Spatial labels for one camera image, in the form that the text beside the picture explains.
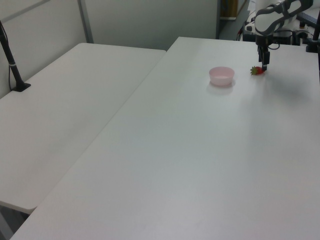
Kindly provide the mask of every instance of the white wall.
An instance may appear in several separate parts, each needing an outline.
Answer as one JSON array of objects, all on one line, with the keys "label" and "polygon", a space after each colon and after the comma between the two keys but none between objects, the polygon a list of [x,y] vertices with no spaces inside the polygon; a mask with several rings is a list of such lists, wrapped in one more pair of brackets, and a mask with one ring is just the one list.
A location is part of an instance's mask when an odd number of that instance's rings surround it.
[{"label": "white wall", "polygon": [[220,0],[85,0],[94,43],[168,48],[181,37],[217,37]]},{"label": "white wall", "polygon": [[[77,0],[50,0],[3,26],[24,81],[78,43],[86,42]],[[0,98],[8,92],[8,61],[0,47]]]}]

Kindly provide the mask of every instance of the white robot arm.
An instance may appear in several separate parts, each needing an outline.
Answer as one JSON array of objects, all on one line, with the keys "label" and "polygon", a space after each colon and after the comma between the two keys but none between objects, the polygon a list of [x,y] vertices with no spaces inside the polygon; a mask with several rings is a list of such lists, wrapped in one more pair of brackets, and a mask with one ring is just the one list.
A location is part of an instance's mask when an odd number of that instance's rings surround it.
[{"label": "white robot arm", "polygon": [[273,43],[274,32],[311,7],[320,7],[320,0],[256,0],[255,43],[263,70],[270,62],[268,47]]}]

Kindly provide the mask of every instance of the bowl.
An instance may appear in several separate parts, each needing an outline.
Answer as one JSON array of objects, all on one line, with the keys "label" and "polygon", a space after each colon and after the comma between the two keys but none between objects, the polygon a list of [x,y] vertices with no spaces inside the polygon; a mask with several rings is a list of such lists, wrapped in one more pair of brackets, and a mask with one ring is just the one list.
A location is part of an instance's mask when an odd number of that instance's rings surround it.
[{"label": "bowl", "polygon": [[235,71],[226,66],[217,66],[209,71],[210,83],[215,86],[228,86],[232,83],[235,76]]}]

